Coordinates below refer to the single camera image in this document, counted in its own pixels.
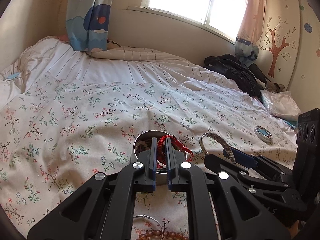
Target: plastic bag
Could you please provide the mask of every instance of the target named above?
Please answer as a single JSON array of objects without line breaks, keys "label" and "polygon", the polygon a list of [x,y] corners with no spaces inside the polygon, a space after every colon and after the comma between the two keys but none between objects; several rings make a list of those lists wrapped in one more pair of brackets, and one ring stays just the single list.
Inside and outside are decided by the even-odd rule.
[{"label": "plastic bag", "polygon": [[261,100],[269,114],[288,120],[297,121],[301,111],[291,97],[291,92],[271,93],[261,90]]}]

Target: clothing pile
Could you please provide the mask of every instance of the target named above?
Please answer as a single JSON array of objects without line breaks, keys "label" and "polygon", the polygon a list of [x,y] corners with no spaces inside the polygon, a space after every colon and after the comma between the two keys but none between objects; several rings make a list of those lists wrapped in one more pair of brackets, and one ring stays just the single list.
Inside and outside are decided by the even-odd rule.
[{"label": "clothing pile", "polygon": [[290,91],[271,93],[267,90],[261,90],[261,102],[269,114],[281,118],[292,129],[297,128],[301,111],[291,97]]},{"label": "clothing pile", "polygon": [[260,98],[261,89],[277,93],[284,89],[284,85],[272,83],[257,65],[251,64],[247,67],[230,54],[205,58],[204,68],[232,79],[243,92],[251,97]]}]

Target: window frame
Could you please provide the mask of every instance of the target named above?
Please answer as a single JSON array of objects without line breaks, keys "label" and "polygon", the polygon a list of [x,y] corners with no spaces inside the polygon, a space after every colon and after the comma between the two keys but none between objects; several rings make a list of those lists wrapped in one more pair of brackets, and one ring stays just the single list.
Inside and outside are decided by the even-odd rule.
[{"label": "window frame", "polygon": [[212,11],[214,0],[210,0],[210,2],[209,2],[209,7],[208,7],[208,10],[207,10],[207,14],[206,14],[206,17],[205,17],[205,20],[204,20],[203,23],[198,22],[198,21],[193,20],[193,19],[190,19],[190,18],[187,18],[187,17],[184,17],[182,15],[178,15],[178,14],[169,12],[169,11],[165,11],[165,10],[161,10],[161,9],[158,9],[158,8],[149,7],[148,6],[149,3],[150,3],[150,0],[142,0],[141,9],[139,9],[139,7],[135,7],[135,8],[130,7],[128,9],[135,10],[135,11],[150,12],[150,13],[154,13],[154,14],[170,17],[170,18],[173,18],[173,19],[176,19],[176,20],[181,20],[183,22],[191,23],[194,26],[201,27],[202,29],[209,31],[210,33],[213,33],[213,34],[225,39],[226,41],[229,41],[232,44],[235,44],[235,41],[236,41],[235,37],[232,38],[232,37],[228,36],[227,34],[221,32],[218,29],[216,29],[216,28],[214,28],[214,27],[209,25],[210,17],[211,17],[211,11]]}]

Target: curtain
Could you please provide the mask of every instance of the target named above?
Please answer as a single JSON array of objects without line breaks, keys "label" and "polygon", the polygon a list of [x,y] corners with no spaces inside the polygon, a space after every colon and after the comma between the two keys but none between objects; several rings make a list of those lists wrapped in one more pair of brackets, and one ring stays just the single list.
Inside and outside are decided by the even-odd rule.
[{"label": "curtain", "polygon": [[75,51],[107,50],[112,0],[68,0],[66,29]]},{"label": "curtain", "polygon": [[236,38],[235,53],[241,63],[250,66],[258,57],[256,42],[263,29],[265,0],[246,0],[246,10]]}]

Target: round tin lid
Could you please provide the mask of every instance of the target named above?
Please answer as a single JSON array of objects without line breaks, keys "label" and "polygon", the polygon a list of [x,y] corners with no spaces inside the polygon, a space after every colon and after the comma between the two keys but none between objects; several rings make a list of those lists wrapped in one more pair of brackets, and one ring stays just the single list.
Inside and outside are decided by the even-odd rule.
[{"label": "round tin lid", "polygon": [[254,128],[254,132],[259,137],[259,139],[261,139],[262,141],[264,141],[266,143],[272,142],[272,135],[266,128],[257,125]]}]

